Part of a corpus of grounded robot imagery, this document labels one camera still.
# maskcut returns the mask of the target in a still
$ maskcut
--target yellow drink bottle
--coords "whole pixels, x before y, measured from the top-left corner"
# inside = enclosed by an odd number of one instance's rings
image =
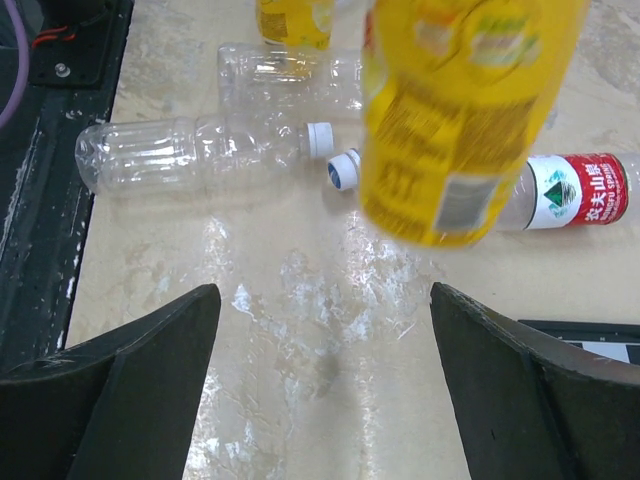
[[[360,197],[423,246],[481,239],[558,93],[589,0],[370,0]]]
[[[318,50],[329,48],[335,0],[256,0],[256,20],[265,42]]]

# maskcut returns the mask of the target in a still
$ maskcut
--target floor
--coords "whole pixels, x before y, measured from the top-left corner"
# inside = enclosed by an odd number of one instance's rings
[[[357,47],[362,13],[334,45]],[[139,0],[114,121],[216,110],[216,49],[251,0]],[[597,0],[535,153],[640,151],[640,4]],[[97,198],[69,345],[203,283],[223,293],[187,480],[469,478],[430,325],[445,281],[513,318],[635,323],[633,227],[396,245],[310,168],[259,204]]]

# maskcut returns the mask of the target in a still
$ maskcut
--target white bottle cap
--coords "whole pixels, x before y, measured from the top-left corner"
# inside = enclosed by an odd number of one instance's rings
[[[360,153],[352,148],[329,160],[329,178],[341,192],[357,188],[360,183]]]
[[[326,158],[335,152],[330,123],[308,123],[311,158]]]

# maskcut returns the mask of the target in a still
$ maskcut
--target bottle neck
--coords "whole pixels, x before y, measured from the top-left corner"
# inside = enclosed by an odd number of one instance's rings
[[[300,160],[310,160],[311,139],[309,137],[309,128],[306,123],[298,128],[298,146],[300,148]]]

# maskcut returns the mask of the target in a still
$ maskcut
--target clear plastic bottle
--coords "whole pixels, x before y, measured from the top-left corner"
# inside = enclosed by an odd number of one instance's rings
[[[333,153],[329,123],[235,113],[94,125],[78,137],[75,156],[92,192],[133,196],[258,187]]]
[[[364,3],[363,0],[336,0],[336,12],[343,12]]]
[[[329,160],[329,178],[341,191],[358,187],[360,153]],[[580,154],[530,157],[500,214],[496,230],[637,223],[640,155]]]
[[[357,50],[227,43],[218,50],[220,111],[262,108],[297,118],[359,120]]]

